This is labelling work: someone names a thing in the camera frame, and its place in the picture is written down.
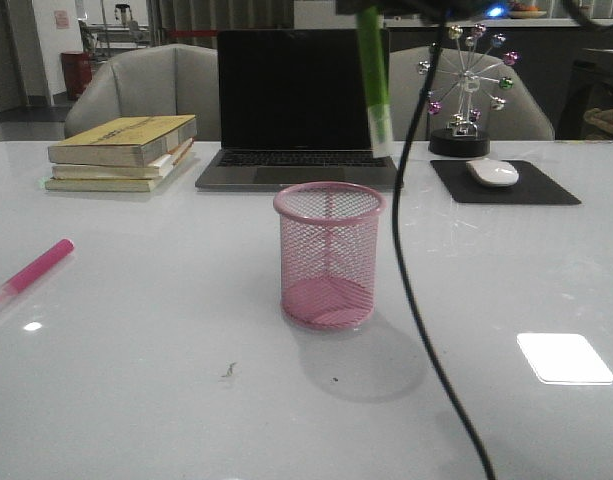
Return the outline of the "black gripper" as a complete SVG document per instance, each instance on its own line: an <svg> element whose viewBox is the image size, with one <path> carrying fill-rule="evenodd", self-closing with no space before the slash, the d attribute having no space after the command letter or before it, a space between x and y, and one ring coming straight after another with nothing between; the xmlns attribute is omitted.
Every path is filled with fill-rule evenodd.
<svg viewBox="0 0 613 480"><path fill-rule="evenodd" d="M375 8L381 15L418 14L422 19L470 19L491 8L487 0L337 0L335 13L355 15Z"/></svg>

